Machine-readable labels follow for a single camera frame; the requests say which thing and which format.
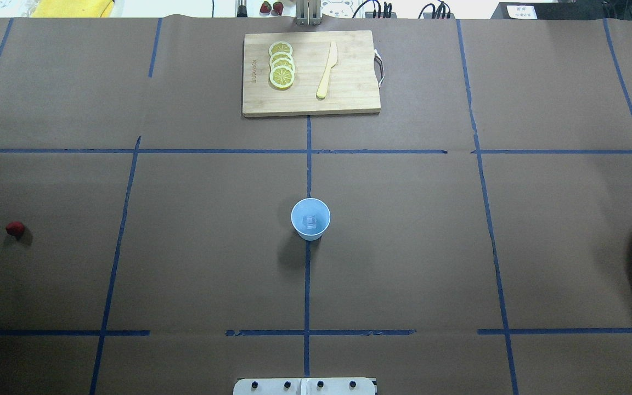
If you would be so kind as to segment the light blue cup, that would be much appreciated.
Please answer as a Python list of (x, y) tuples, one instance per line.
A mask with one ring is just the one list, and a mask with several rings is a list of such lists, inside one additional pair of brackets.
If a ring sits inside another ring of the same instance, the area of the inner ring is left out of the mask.
[(316, 198), (300, 200), (291, 210), (291, 223), (305, 241), (316, 241), (327, 230), (331, 212), (327, 204)]

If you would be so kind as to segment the ice cube in cup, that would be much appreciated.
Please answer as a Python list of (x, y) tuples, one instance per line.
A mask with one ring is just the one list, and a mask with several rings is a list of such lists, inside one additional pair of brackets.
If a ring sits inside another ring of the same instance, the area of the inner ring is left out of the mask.
[(303, 224), (308, 232), (316, 231), (319, 227), (318, 218), (314, 215), (308, 215), (303, 218)]

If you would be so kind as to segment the yellow plastic knife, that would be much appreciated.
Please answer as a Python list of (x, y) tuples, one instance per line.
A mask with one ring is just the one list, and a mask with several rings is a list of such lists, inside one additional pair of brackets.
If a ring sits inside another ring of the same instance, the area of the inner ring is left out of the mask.
[(324, 100), (327, 97), (329, 91), (329, 83), (332, 69), (337, 65), (338, 61), (338, 47), (336, 42), (330, 42), (329, 52), (327, 55), (326, 65), (324, 66), (324, 72), (319, 80), (318, 89), (316, 90), (316, 98), (318, 100)]

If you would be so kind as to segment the wooden cutting board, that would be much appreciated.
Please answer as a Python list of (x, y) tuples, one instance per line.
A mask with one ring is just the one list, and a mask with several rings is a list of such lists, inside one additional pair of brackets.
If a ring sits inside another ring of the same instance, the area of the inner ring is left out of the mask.
[[(286, 90), (270, 84), (270, 54), (274, 42), (289, 42), (295, 82)], [(316, 98), (330, 42), (338, 47), (324, 100)], [(377, 114), (381, 111), (371, 30), (248, 33), (244, 37), (242, 114), (244, 117)]]

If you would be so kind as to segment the lemon slice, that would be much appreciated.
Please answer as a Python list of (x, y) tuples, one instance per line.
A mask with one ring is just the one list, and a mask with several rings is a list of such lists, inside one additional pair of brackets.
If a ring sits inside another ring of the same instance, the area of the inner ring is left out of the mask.
[(270, 74), (274, 74), (275, 72), (279, 72), (279, 73), (288, 73), (291, 75), (295, 75), (295, 65), (293, 68), (289, 67), (289, 66), (278, 66), (275, 68), (270, 68)]
[(289, 66), (293, 68), (295, 65), (294, 59), (290, 53), (277, 52), (270, 56), (270, 67), (275, 68), (278, 66)]
[(296, 73), (295, 75), (291, 75), (286, 72), (284, 74), (275, 72), (274, 74), (269, 75), (269, 80), (270, 80), (270, 84), (274, 88), (277, 88), (279, 90), (286, 90), (292, 87), (292, 85), (295, 82), (295, 77), (296, 77)]
[(268, 52), (271, 57), (278, 53), (286, 53), (286, 55), (292, 56), (293, 48), (289, 42), (274, 42), (270, 45)]

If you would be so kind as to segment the strawberry on side desk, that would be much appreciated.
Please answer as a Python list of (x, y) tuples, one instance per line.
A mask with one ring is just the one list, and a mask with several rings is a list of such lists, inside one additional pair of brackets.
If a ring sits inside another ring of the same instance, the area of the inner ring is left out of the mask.
[(261, 15), (270, 15), (273, 10), (273, 6), (269, 1), (263, 1), (260, 6)]

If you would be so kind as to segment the red strawberry on table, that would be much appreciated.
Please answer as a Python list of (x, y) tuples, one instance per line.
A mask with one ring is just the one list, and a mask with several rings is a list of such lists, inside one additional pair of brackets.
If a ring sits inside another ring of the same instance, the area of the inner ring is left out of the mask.
[(10, 222), (5, 226), (8, 235), (20, 240), (25, 235), (26, 227), (22, 222)]

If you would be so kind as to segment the yellow cloth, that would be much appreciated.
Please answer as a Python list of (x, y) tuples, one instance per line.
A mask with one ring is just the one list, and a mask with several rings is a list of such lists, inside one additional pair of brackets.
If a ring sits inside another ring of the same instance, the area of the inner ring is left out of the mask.
[(33, 18), (107, 18), (115, 1), (40, 1)]

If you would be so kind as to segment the aluminium frame post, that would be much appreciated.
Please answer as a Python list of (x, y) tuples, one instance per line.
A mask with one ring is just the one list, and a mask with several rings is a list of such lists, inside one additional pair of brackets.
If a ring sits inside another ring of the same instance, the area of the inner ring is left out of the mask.
[(295, 23), (298, 26), (317, 26), (323, 20), (321, 1), (296, 0)]

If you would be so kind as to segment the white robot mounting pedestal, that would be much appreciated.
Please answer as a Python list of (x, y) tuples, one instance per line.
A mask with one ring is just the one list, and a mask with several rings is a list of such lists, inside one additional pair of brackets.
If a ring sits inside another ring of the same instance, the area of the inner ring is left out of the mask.
[(368, 377), (246, 378), (237, 380), (233, 394), (377, 394)]

